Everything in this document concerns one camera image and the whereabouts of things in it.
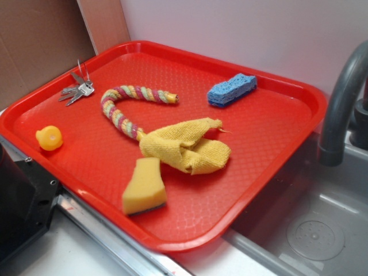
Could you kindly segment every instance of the rope toy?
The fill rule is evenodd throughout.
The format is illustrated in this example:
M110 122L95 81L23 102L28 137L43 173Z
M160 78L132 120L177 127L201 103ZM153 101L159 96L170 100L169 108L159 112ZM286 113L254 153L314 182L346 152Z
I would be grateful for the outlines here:
M179 101L179 97L176 94L163 90L151 90L144 86L123 85L106 91L101 98L103 113L119 131L137 141L140 141L145 136L143 129L126 118L114 104L118 100L127 98L145 99L159 104L176 104Z

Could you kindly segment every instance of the sink basin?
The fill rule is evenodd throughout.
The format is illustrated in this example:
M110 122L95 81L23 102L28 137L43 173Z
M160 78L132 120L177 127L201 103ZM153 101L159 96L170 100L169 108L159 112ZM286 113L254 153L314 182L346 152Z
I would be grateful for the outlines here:
M325 167L316 162L317 139L307 139L232 230L281 275L367 275L368 154L346 145L343 163Z

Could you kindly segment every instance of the faucet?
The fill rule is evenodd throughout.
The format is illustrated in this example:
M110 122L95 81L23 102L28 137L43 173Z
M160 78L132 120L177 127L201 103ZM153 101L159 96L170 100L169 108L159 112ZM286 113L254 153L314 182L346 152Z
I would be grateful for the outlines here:
M333 89L317 147L317 159L321 164L341 164L348 129L351 131L351 144L368 150L367 77L368 40L351 54ZM363 98L357 101L364 84Z

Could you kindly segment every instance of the plastic tray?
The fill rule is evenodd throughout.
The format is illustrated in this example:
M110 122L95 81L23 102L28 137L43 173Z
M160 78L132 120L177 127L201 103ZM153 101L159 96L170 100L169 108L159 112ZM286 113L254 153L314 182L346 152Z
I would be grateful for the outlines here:
M310 85L147 41L118 45L86 65L94 94L68 107L58 102L63 88L76 85L67 72L9 107L0 117L0 133L107 219L161 252L189 250L220 236L314 130L326 108L322 93ZM210 106L211 87L240 72L255 75L258 88L227 108ZM232 149L225 169L191 176L163 164L167 205L125 216L121 195L142 155L138 143L119 132L100 108L103 93L120 85L179 95L178 105L117 103L146 133L196 118L222 120L229 133L209 137ZM35 138L47 125L63 134L63 146L53 152L41 150Z

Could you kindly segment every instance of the yellow rubber duck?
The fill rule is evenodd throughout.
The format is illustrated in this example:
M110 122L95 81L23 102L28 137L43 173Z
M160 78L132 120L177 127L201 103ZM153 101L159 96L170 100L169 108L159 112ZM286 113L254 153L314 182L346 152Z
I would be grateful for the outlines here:
M36 131L36 139L40 147L46 151L53 151L63 144L62 133L56 126L49 125L40 131Z

